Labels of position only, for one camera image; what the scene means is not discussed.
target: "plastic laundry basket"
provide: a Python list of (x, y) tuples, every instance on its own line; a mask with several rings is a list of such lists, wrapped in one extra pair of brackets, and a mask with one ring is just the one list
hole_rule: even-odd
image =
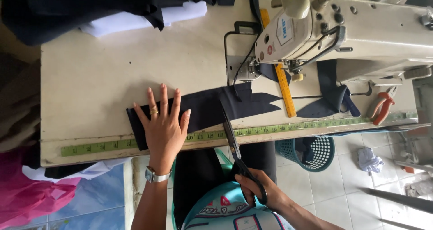
[(311, 149), (314, 151), (312, 161), (306, 161), (309, 165), (303, 164), (296, 155), (295, 139), (284, 139), (275, 141), (276, 151), (284, 158), (294, 161), (302, 168), (310, 172), (320, 172), (325, 170), (334, 158), (334, 140), (332, 137), (320, 136), (311, 144)]

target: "hand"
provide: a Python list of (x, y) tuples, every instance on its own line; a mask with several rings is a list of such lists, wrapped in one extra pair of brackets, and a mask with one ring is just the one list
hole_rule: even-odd
[[(147, 89), (150, 111), (157, 110), (153, 91)], [(150, 150), (149, 166), (155, 170), (156, 175), (166, 175), (170, 172), (176, 155), (181, 150), (187, 136), (191, 109), (184, 112), (179, 125), (179, 111), (181, 109), (181, 93), (179, 88), (175, 91), (171, 114), (168, 114), (167, 87), (161, 84), (161, 111), (150, 115), (150, 120), (143, 110), (134, 103), (134, 110), (143, 124), (146, 133), (146, 142)]]
[[(256, 177), (264, 186), (268, 194), (268, 203), (266, 206), (272, 211), (278, 212), (283, 205), (289, 204), (291, 199), (278, 188), (278, 186), (262, 170), (249, 168), (251, 174)], [(257, 184), (251, 179), (240, 174), (235, 175), (236, 181), (241, 185), (245, 194), (248, 205), (254, 205), (254, 195), (261, 199), (262, 194)]]

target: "tabletop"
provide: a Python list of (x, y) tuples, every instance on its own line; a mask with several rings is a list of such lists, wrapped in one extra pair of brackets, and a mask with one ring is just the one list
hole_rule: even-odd
[[(272, 18), (271, 0), (259, 0)], [(254, 21), (249, 0), (235, 0), (234, 6), (208, 6), (206, 16), (172, 23), (162, 32), (153, 28), (124, 31), (100, 38), (73, 30), (41, 47), (41, 166), (56, 166), (104, 159), (145, 155), (147, 151), (117, 150), (87, 155), (61, 156), (61, 147), (133, 138), (125, 108), (133, 102), (148, 104), (146, 89), (168, 87), (169, 97), (179, 88), (183, 95), (227, 85), (224, 35), (234, 30), (236, 21)], [(254, 38), (234, 36), (227, 41), (227, 53), (246, 55)], [(292, 96), (321, 95), (316, 64), (303, 70), (304, 80), (291, 82)], [(352, 93), (365, 92), (366, 84), (349, 84)], [(281, 97), (279, 84), (260, 77), (252, 81), (252, 91)], [(352, 97), (362, 114), (383, 91), (373, 87), (371, 96)], [(403, 82), (394, 97), (391, 112), (416, 112), (411, 81)], [(317, 98), (294, 99), (295, 108)], [(316, 121), (288, 118), (284, 101), (272, 104), (282, 108), (232, 121), (234, 128), (250, 128), (283, 123)], [(327, 119), (350, 117), (338, 113)], [(239, 143), (287, 139), (372, 128), (372, 124), (338, 128), (316, 128), (292, 132), (241, 137)], [(222, 125), (205, 129), (222, 130)], [(226, 139), (185, 143), (183, 150), (226, 145)]]

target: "tape measure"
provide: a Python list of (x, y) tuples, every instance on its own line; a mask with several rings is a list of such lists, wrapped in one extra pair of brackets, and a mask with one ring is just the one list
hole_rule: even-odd
[[(260, 15), (262, 16), (263, 28), (266, 28), (270, 22), (268, 10), (260, 9)], [(289, 117), (296, 117), (295, 105), (293, 105), (292, 95), (290, 94), (289, 90), (289, 83), (287, 82), (285, 71), (282, 68), (282, 64), (275, 66), (278, 76), (278, 83), (280, 84), (281, 93), (283, 94), (284, 105), (286, 106), (287, 115)]]
[[(403, 113), (403, 114), (389, 114), (385, 121), (394, 121), (398, 119), (414, 119), (418, 118), (417, 113)], [(335, 120), (321, 120), (302, 123), (287, 123), (273, 126), (263, 126), (254, 128), (237, 129), (235, 131), (236, 137), (263, 135), (270, 133), (279, 133), (295, 130), (305, 130), (312, 128), (329, 128), (348, 126), (362, 123), (372, 123), (374, 119), (369, 118), (344, 118)], [(207, 140), (226, 139), (227, 136), (224, 130), (209, 131), (209, 132), (194, 132), (188, 133), (185, 142), (201, 142)], [(87, 145), (78, 146), (65, 146), (62, 147), (62, 156), (84, 155), (90, 153), (98, 153), (105, 151), (123, 150), (137, 148), (135, 139), (123, 139), (109, 142), (101, 142)]]

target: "woman's left hand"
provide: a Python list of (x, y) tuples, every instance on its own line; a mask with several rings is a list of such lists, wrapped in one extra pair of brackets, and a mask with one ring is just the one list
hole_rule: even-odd
[[(153, 91), (147, 90), (150, 111), (158, 109)], [(134, 110), (143, 124), (146, 141), (150, 150), (149, 166), (155, 170), (156, 175), (166, 175), (170, 172), (176, 155), (181, 150), (187, 136), (191, 109), (184, 112), (179, 124), (181, 108), (181, 93), (179, 88), (175, 91), (171, 114), (168, 114), (167, 87), (161, 84), (161, 111), (150, 115), (150, 120), (143, 110), (134, 103)]]

